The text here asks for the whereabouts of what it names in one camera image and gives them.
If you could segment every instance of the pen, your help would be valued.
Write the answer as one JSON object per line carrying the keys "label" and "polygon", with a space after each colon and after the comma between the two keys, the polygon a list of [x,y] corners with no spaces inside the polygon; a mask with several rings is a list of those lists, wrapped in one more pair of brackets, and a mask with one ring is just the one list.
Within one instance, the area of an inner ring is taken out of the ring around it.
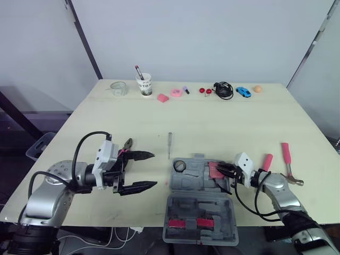
{"label": "pen", "polygon": [[140,72],[139,67],[136,65],[135,68],[137,70],[137,74],[138,74],[139,78],[143,81],[144,77],[143,77],[143,74]]}

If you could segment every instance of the plastic bin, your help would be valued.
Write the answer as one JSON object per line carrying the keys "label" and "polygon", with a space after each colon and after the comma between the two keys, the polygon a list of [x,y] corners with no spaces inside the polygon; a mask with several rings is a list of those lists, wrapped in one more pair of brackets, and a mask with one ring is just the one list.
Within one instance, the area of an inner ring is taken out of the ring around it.
{"label": "plastic bin", "polygon": [[43,153],[55,135],[56,133],[53,132],[44,134],[26,151],[26,156],[33,159],[34,161],[37,161],[39,156]]}

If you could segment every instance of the white wall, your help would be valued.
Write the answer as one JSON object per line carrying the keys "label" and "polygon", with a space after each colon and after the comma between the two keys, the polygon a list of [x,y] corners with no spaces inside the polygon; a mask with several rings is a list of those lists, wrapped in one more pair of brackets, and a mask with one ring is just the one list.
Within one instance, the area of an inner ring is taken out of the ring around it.
{"label": "white wall", "polygon": [[104,78],[288,84],[333,0],[73,0]]}
{"label": "white wall", "polygon": [[340,6],[289,91],[325,135],[340,137]]}
{"label": "white wall", "polygon": [[0,91],[21,111],[73,110],[98,80],[62,0],[0,1],[0,37]]}

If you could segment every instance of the blue toy car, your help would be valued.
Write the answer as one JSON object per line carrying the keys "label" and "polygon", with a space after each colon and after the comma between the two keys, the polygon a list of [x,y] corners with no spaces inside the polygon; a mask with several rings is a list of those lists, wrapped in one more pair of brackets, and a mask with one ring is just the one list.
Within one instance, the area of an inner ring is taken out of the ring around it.
{"label": "blue toy car", "polygon": [[240,93],[242,97],[251,97],[249,90],[244,87],[237,87],[236,92]]}

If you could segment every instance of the pliers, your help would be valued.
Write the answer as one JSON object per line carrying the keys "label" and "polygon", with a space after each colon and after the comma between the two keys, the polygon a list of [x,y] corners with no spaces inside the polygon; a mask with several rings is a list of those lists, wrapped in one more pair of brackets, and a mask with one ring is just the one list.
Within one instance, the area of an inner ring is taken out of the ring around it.
{"label": "pliers", "polygon": [[132,144],[133,144],[132,138],[129,138],[129,139],[125,142],[123,149],[121,149],[121,151],[118,153],[118,157],[119,157],[122,153],[129,151],[129,150],[131,149],[131,147],[132,147]]}

